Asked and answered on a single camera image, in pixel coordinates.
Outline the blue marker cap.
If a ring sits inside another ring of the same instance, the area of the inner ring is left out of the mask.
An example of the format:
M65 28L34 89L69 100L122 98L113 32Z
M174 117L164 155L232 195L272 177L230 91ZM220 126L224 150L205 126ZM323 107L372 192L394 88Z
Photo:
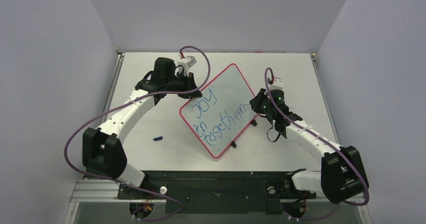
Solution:
M153 139L153 141L160 141L160 140L162 140L163 139L163 137L162 136L158 136L158 137L155 137L154 139Z

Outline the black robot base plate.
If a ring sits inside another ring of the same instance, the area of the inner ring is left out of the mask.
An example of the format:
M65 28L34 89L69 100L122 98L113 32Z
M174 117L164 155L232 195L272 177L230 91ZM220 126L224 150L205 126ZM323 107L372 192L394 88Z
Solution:
M292 172L148 171L144 190L115 184L114 199L131 203L138 217L148 217L165 205L166 214L243 214L264 212L295 216L318 192L297 190Z

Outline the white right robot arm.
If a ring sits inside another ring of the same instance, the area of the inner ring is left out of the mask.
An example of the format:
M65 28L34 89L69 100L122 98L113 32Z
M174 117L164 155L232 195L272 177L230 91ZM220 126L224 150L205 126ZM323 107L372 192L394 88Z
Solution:
M367 193L369 183L359 151L321 136L301 116L290 111L282 90L267 94L262 88L249 104L255 113L268 120L279 136L298 144L321 165L319 171L302 168L289 173L289 180L283 184L287 196L297 197L303 191L322 193L338 204Z

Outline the pink framed whiteboard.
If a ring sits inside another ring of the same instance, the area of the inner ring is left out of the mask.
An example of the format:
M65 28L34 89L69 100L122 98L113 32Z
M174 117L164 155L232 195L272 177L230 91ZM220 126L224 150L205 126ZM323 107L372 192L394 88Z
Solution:
M257 117L249 101L254 92L232 63L200 91L202 97L179 110L184 122L213 158L219 158Z

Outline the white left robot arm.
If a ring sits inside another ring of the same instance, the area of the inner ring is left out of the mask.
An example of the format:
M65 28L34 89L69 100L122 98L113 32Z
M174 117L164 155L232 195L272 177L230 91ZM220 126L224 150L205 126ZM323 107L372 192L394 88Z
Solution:
M123 148L124 139L142 116L153 108L165 92L177 92L183 99L202 97L197 89L190 67L196 63L193 56L178 62L164 57L155 60L154 69L139 81L126 107L116 111L96 129L87 128L82 138L82 162L84 167L120 182L131 185L130 192L143 199L150 192L144 181L145 173L132 166Z

